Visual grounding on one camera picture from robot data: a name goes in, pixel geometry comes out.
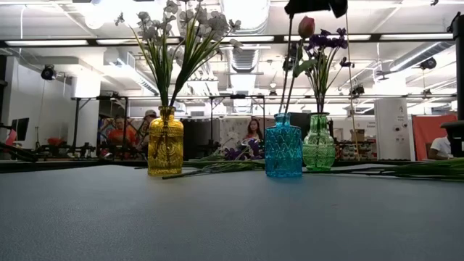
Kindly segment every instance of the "white shirt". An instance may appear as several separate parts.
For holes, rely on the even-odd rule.
[[[447,137],[435,138],[430,148],[436,149],[438,151],[437,155],[440,157],[452,158],[451,144]]]

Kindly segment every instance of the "gray table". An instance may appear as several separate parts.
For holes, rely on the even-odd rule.
[[[0,175],[0,260],[464,260],[464,184],[130,167]]]

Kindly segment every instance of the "yellow glass vase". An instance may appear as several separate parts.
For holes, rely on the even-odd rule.
[[[148,175],[163,176],[182,173],[183,125],[174,119],[175,107],[161,106],[161,117],[150,123]]]

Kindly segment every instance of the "person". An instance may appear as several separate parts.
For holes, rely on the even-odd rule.
[[[430,160],[448,160],[453,158],[451,154],[451,143],[448,136],[435,138],[428,151]]]
[[[111,130],[108,135],[108,140],[113,145],[123,145],[124,139],[124,118],[121,116],[115,117],[115,129]],[[128,125],[125,128],[125,140],[130,146],[136,144],[136,132]]]
[[[262,133],[260,130],[260,122],[257,119],[252,119],[248,123],[248,134],[245,139],[253,138],[255,140],[262,140]]]
[[[144,138],[142,139],[142,142],[137,147],[139,151],[148,153],[148,143],[150,142],[150,135],[149,135],[150,123],[152,123],[152,121],[156,118],[157,118],[157,113],[153,109],[149,109],[145,112],[143,124],[146,126],[146,130],[145,130],[145,134],[144,134]]]

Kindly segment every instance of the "fluorescent light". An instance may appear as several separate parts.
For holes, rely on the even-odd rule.
[[[232,50],[232,46],[220,47],[222,50]],[[270,46],[242,46],[240,49],[243,50],[270,50]]]
[[[168,43],[168,44],[179,44],[180,41],[179,41],[179,38],[175,37],[175,38],[166,39],[166,43]]]
[[[414,34],[383,34],[381,40],[434,40],[447,39],[452,40],[452,33],[414,33]]]
[[[339,35],[329,35],[329,38],[338,38]],[[367,41],[370,39],[370,35],[348,35],[350,41]],[[299,41],[301,40],[300,36],[290,36],[291,41]],[[288,36],[283,37],[284,41],[289,41]]]
[[[87,40],[5,41],[9,46],[86,46]]]
[[[96,40],[98,44],[101,45],[118,45],[118,44],[137,44],[137,40],[135,38],[129,39],[102,39]]]
[[[230,40],[235,39],[241,43],[246,42],[271,42],[274,41],[274,36],[227,36],[221,43],[228,43]]]
[[[130,100],[151,101],[160,100],[159,96],[130,96]],[[208,96],[177,96],[176,99],[210,99]]]

